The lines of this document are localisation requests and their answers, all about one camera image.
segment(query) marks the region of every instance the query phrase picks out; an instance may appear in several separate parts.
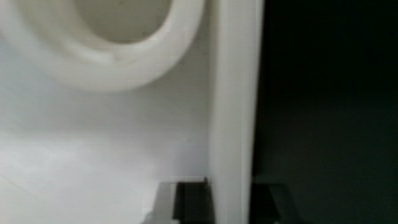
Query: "dark background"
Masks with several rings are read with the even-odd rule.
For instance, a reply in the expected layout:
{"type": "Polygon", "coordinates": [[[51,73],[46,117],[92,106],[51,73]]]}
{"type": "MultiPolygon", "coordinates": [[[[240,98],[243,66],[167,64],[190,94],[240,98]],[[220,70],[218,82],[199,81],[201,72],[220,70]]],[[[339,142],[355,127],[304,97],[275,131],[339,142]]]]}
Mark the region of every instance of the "dark background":
{"type": "Polygon", "coordinates": [[[259,76],[254,182],[300,221],[396,224],[398,1],[266,0],[259,76]]]}

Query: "white wall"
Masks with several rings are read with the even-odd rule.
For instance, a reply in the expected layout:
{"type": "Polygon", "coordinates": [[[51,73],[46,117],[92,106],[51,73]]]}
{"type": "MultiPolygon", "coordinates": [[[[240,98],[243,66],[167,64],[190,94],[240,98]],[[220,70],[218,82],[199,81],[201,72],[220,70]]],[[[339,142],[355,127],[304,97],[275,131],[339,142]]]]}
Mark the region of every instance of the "white wall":
{"type": "Polygon", "coordinates": [[[82,92],[0,39],[0,223],[131,224],[162,180],[208,176],[208,26],[170,74],[82,92]]]}

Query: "toilet bowl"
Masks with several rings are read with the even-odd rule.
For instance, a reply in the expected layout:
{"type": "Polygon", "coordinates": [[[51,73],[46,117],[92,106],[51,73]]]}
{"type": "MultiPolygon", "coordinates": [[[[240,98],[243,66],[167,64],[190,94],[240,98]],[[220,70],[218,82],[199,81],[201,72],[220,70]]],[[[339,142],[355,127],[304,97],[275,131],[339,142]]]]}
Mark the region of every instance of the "toilet bowl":
{"type": "Polygon", "coordinates": [[[64,84],[121,91],[146,85],[174,67],[195,37],[202,9],[204,0],[172,0],[154,33],[133,43],[117,43],[92,31],[73,1],[3,0],[0,33],[64,84]]]}

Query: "toilet rim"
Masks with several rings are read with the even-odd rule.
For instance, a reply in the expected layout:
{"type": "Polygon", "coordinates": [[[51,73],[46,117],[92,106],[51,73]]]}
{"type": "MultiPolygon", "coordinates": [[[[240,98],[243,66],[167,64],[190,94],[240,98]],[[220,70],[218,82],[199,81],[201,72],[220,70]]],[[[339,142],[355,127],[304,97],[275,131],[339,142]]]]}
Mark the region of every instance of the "toilet rim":
{"type": "Polygon", "coordinates": [[[66,0],[2,0],[0,32],[46,74],[87,90],[117,91],[147,84],[188,50],[206,0],[172,0],[156,32],[135,43],[94,33],[66,0]]]}

